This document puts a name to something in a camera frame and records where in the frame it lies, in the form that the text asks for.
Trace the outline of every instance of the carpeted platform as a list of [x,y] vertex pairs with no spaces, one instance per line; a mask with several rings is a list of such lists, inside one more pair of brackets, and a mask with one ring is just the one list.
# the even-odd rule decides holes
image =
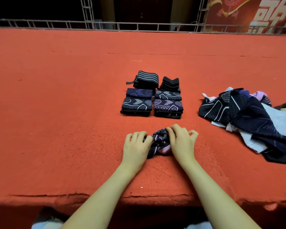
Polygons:
[[[138,70],[179,77],[181,120],[120,114]],[[286,102],[286,37],[0,29],[0,204],[73,208],[114,172],[126,134],[178,123],[195,157],[239,204],[286,204],[286,165],[198,117],[227,87]],[[173,157],[157,156],[122,203],[199,205]]]

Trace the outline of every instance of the left hand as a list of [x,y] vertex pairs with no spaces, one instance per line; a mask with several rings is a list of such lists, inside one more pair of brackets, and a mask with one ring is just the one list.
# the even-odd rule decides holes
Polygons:
[[134,132],[128,134],[125,139],[121,166],[133,175],[136,175],[142,168],[153,142],[152,136],[148,136],[143,142],[145,136],[147,136],[145,131]]

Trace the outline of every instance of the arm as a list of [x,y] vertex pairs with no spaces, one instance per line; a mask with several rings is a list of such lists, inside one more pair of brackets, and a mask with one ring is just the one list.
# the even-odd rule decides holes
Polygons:
[[152,136],[143,142],[146,132],[128,134],[123,149],[123,159],[113,175],[88,198],[88,200],[65,222],[62,229],[108,227],[113,211],[124,189],[142,168]]
[[172,152],[190,178],[214,229],[260,228],[240,206],[203,170],[194,157],[198,133],[179,125],[167,128]]

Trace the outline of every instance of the red banner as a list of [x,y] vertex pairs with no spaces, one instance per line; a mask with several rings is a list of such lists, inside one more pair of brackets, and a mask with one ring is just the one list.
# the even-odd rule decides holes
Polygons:
[[235,26],[206,26],[206,32],[276,34],[286,24],[286,0],[209,0],[207,8],[206,24]]

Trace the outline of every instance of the hand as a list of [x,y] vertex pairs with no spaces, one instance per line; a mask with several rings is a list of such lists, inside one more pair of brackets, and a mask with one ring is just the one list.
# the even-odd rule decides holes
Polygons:
[[170,146],[178,163],[184,167],[189,162],[194,162],[194,144],[198,137],[198,132],[186,128],[181,128],[174,124],[166,128],[170,137]]
[[148,136],[143,142],[145,136],[147,136],[145,131],[134,132],[128,134],[125,139],[121,166],[133,175],[136,175],[142,168],[153,142],[152,136]]

